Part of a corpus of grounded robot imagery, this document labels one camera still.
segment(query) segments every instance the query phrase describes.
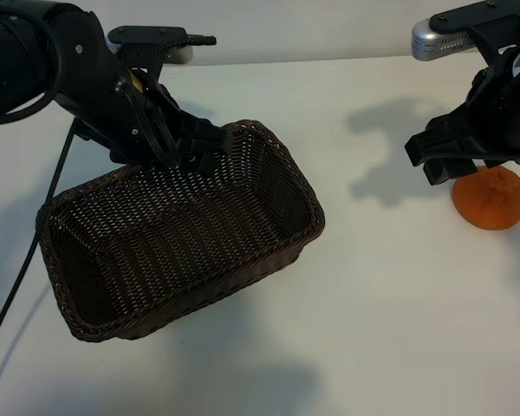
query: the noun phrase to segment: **brown wicker basket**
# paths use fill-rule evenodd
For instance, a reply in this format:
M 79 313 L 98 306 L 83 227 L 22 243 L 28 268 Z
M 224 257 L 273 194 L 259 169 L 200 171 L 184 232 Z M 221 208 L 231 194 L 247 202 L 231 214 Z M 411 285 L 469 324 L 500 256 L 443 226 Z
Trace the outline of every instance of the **brown wicker basket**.
M 287 148 L 229 128 L 213 178 L 126 166 L 55 197 L 40 241 L 72 334 L 137 339 L 293 263 L 324 227 Z

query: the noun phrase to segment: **white wall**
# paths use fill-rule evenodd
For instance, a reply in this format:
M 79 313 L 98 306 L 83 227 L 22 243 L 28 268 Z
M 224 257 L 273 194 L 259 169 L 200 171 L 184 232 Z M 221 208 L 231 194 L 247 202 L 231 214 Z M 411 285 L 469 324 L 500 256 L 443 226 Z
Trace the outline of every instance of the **white wall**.
M 104 30 L 182 26 L 215 35 L 194 64 L 409 55 L 412 26 L 475 0 L 72 0 Z

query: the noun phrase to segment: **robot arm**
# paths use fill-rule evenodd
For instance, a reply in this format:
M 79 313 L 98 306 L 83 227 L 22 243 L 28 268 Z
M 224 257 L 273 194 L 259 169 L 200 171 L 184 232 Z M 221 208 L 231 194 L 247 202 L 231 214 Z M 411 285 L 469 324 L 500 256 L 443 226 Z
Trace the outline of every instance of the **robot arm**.
M 82 123 L 76 132 L 110 149 L 112 161 L 182 165 L 213 171 L 214 153 L 229 153 L 232 136 L 182 111 L 158 78 L 166 59 L 181 61 L 185 47 L 215 44 L 181 28 L 124 27 L 108 40 L 93 13 L 72 4 L 0 0 L 0 6 L 42 19 L 63 52 L 62 84 L 54 99 Z M 41 30 L 17 13 L 0 13 L 0 114 L 45 92 L 59 70 Z
M 438 14 L 413 29 L 413 55 L 430 61 L 477 47 L 480 71 L 464 104 L 406 144 L 431 185 L 514 160 L 520 164 L 520 1 L 490 0 Z M 507 48 L 502 54 L 500 49 Z

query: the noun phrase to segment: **woven basket wall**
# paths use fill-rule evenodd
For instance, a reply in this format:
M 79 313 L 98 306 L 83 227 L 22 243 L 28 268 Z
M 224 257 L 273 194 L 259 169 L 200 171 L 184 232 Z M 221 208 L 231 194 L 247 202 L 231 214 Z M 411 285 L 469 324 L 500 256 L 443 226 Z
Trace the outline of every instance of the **woven basket wall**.
M 287 148 L 228 126 L 214 177 L 126 166 L 55 197 L 40 241 L 60 311 L 84 341 L 146 336 L 293 263 L 324 227 Z

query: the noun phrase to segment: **black cable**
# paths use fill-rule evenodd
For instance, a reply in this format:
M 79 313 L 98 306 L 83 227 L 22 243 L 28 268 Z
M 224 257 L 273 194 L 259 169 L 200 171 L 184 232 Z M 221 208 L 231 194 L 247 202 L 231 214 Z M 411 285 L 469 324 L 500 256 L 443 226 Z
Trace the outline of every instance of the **black cable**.
M 42 206 L 41 215 L 38 218 L 38 221 L 36 224 L 35 236 L 33 237 L 33 241 L 29 248 L 29 252 L 27 253 L 27 256 L 25 257 L 23 266 L 22 266 L 21 270 L 19 271 L 19 274 L 17 275 L 17 279 L 14 282 L 13 287 L 11 288 L 10 294 L 8 295 L 8 299 L 6 299 L 6 303 L 2 307 L 2 310 L 0 311 L 0 327 L 2 326 L 3 319 L 6 317 L 6 314 L 8 313 L 8 309 L 10 308 L 11 303 L 14 300 L 14 297 L 16 296 L 19 286 L 21 285 L 21 282 L 23 281 L 23 278 L 25 277 L 25 273 L 27 272 L 27 269 L 29 268 L 31 259 L 35 255 L 36 246 L 38 245 L 38 242 L 41 239 L 42 232 L 44 231 L 44 226 L 46 225 L 46 222 L 49 219 L 50 207 L 52 206 L 52 199 L 54 198 L 54 192 L 58 185 L 58 180 L 60 179 L 60 175 L 62 174 L 62 169 L 63 169 L 63 166 L 65 165 L 66 158 L 68 157 L 69 148 L 71 147 L 71 143 L 75 136 L 75 129 L 77 128 L 77 125 L 78 125 L 78 120 L 74 119 L 73 123 L 71 123 L 71 128 L 69 129 L 69 133 L 68 133 L 68 137 L 66 138 L 66 142 L 63 145 L 62 153 L 60 154 L 58 164 L 55 167 L 54 176 L 52 177 L 52 182 L 50 182 L 49 191 L 46 195 L 44 205 Z
M 27 11 L 20 10 L 11 6 L 2 5 L 0 5 L 0 15 L 17 16 L 18 18 L 26 20 L 29 23 L 33 23 L 33 25 L 37 29 L 42 31 L 44 35 L 46 35 L 46 37 L 49 39 L 50 45 L 52 46 L 52 49 L 56 57 L 55 76 L 50 84 L 48 91 L 37 102 L 31 104 L 26 108 L 15 111 L 14 113 L 0 114 L 1 125 L 26 119 L 27 117 L 30 117 L 35 113 L 38 113 L 43 108 L 45 108 L 50 102 L 52 102 L 52 100 L 55 98 L 55 96 L 60 91 L 60 88 L 62 87 L 63 78 L 66 74 L 66 59 L 60 38 L 52 30 L 52 28 L 50 28 L 50 26 L 41 18 L 31 15 Z
M 137 116 L 137 120 L 139 121 L 140 128 L 142 129 L 142 133 L 145 136 L 145 140 L 148 143 L 148 145 L 153 150 L 154 154 L 158 157 L 158 159 L 166 166 L 168 167 L 174 167 L 177 166 L 179 163 L 181 163 L 181 157 L 179 155 L 179 151 L 177 150 L 177 146 L 175 144 L 175 140 L 173 140 L 172 135 L 170 134 L 169 130 L 167 129 L 167 135 L 164 136 L 164 140 L 166 141 L 168 151 L 167 153 L 158 140 L 156 139 L 156 135 L 154 134 L 154 131 L 152 127 L 150 126 L 150 123 L 148 121 L 148 117 L 146 116 L 144 108 L 139 104 L 139 101 L 137 100 L 137 97 L 135 96 L 134 91 L 129 87 L 127 84 L 122 86 L 123 94 L 129 99 L 129 103 L 133 107 L 133 110 L 135 111 L 135 115 Z
M 168 128 L 166 124 L 166 119 L 164 118 L 164 114 L 162 113 L 161 108 L 156 108 L 153 110 L 153 122 L 156 125 L 156 127 L 159 129 L 162 137 L 164 138 L 164 141 L 167 145 L 167 150 L 171 154 L 175 154 L 177 160 L 177 165 L 181 163 L 181 157 L 179 155 L 179 150 L 177 148 L 177 144 L 175 143 L 175 139 L 172 136 L 172 132 L 170 132 L 170 129 Z

